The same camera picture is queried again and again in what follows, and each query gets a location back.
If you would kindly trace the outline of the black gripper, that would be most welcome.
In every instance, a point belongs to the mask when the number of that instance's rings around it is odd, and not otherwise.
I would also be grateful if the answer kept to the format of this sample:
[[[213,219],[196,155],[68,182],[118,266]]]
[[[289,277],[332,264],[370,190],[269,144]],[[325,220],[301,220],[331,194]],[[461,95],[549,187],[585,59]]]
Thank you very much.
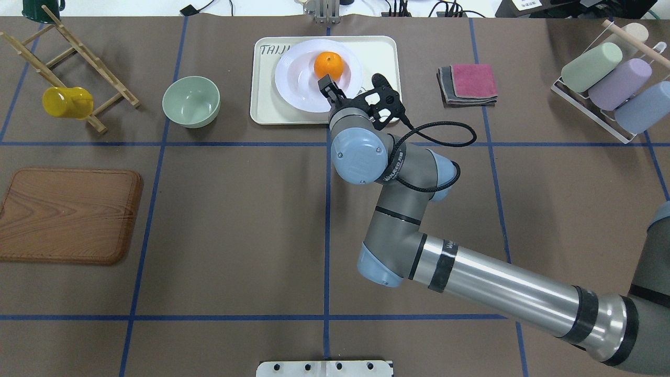
[[[346,98],[344,91],[339,88],[337,83],[333,80],[330,74],[318,80],[320,93],[330,103],[329,122],[337,122],[338,119],[345,116],[360,116],[370,121],[370,105],[365,100],[364,96],[357,96],[356,98]]]

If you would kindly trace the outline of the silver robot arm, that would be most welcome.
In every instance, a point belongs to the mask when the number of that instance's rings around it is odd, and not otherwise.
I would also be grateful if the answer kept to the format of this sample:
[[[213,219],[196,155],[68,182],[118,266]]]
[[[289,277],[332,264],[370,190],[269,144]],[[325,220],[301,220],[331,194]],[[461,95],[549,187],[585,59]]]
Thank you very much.
[[[318,80],[330,104],[332,164],[357,185],[382,191],[357,262],[359,273],[388,287],[404,280],[451,293],[545,331],[609,367],[668,375],[668,202],[656,210],[627,294],[596,294],[536,274],[457,242],[420,231],[430,201],[443,200],[459,180],[452,160],[411,144],[424,129],[471,126],[438,121],[414,127],[400,96],[379,73],[373,88],[348,98],[330,75]]]

